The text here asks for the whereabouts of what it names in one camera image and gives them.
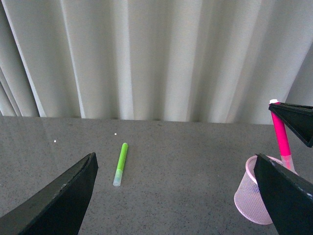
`pink highlighter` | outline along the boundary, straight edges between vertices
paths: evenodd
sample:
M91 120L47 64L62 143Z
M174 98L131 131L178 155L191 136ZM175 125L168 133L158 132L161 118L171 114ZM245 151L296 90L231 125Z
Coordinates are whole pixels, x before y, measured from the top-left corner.
M280 104L277 99L271 99L269 103ZM283 121L279 119L274 113L271 112L271 114L283 166L295 173L285 125Z

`pen holder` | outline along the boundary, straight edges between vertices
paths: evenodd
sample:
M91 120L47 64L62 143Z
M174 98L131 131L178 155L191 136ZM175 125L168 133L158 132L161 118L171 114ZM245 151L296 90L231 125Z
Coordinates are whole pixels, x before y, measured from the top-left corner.
M282 164L276 158L269 157ZM248 220L262 225L272 223L268 211L263 203L258 183L254 175L254 167L257 156L250 157L246 162L246 172L235 193L234 201L239 212Z

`gray countertop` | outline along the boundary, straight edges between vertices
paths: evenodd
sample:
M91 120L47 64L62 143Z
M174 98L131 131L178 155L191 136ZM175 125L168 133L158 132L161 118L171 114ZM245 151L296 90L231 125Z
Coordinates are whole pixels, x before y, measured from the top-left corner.
M296 171L313 182L313 150L288 135ZM99 170L80 235L278 234L233 201L250 156L279 157L271 125L0 117L0 216L91 152Z

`speckled gray surface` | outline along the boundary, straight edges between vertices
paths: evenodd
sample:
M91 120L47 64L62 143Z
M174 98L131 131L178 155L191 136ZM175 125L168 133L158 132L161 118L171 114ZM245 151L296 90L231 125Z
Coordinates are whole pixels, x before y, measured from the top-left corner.
M313 150L288 134L297 172L313 182ZM123 142L129 151L116 188ZM279 156L270 125L0 117L0 216L90 152L99 170L80 235L278 234L233 202L246 160Z

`mesh cup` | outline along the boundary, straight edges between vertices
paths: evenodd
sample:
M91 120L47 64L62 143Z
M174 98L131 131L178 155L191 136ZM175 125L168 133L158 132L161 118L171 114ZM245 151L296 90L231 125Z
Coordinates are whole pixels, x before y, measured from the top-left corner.
M269 158L282 164L276 158ZM263 203L258 183L255 179L254 167L256 160L257 156L252 156L247 160L246 172L235 193L234 201L237 209L245 218L257 224L267 225L272 223L272 219Z

